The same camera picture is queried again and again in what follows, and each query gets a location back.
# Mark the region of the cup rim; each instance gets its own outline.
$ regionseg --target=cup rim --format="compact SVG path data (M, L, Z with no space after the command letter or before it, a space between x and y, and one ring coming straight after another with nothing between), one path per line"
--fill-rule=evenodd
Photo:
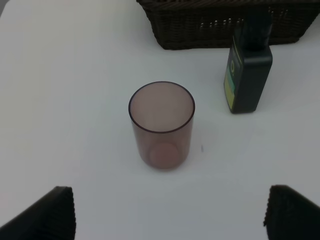
M189 119L184 123L182 124L181 126L173 129L173 130L169 130L169 131L152 131L152 130L149 130L149 129L146 129L144 128L143 126L139 125L135 119L133 118L132 116L132 113L131 113L131 103L132 103L132 100L134 99L135 95L143 88L151 85L151 84L158 84L158 83L167 83L167 84L174 84L174 85L177 85L178 87L184 89L190 96L191 100L192 100L192 107L193 107L193 110L192 110L192 113L189 117ZM177 84L175 82L172 82L172 81L154 81L154 82L150 82L142 87L140 87L137 91L135 91L135 93L132 95L132 97L130 98L130 101L129 101L129 115L130 115L130 118L132 120L132 122L137 126L139 127L140 129L146 131L146 132L149 132L149 133L152 133L152 134L169 134L169 133L173 133L173 132L176 132L180 129L182 129L183 127L185 127L191 120L192 118L194 117L195 115L195 111L196 111L196 103L195 103L195 100L194 100L194 97L191 95L191 93L183 86L181 86L180 84Z

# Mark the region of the bottle cap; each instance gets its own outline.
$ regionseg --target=bottle cap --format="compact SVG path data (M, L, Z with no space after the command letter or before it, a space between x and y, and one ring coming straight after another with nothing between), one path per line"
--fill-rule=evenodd
M259 51L269 45L272 16L267 10L251 11L246 16L240 37L240 44L250 51Z

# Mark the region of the black bottle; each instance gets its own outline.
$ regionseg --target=black bottle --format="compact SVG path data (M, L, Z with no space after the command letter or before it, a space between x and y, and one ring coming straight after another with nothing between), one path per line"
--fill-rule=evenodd
M243 27L234 31L224 78L224 91L233 114L257 109L273 62L271 28L271 15L256 11L249 13Z

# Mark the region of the cup bottom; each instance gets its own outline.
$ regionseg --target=cup bottom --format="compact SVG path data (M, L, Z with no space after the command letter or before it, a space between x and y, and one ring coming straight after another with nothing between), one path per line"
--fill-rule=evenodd
M183 161L175 145L158 143L149 152L149 162L158 169L172 169Z

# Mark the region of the cup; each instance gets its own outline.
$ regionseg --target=cup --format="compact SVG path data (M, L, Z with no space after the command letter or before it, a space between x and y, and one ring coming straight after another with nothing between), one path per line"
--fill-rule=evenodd
M129 115L145 163L168 170L186 160L195 109L190 92L173 82L152 82L133 94Z

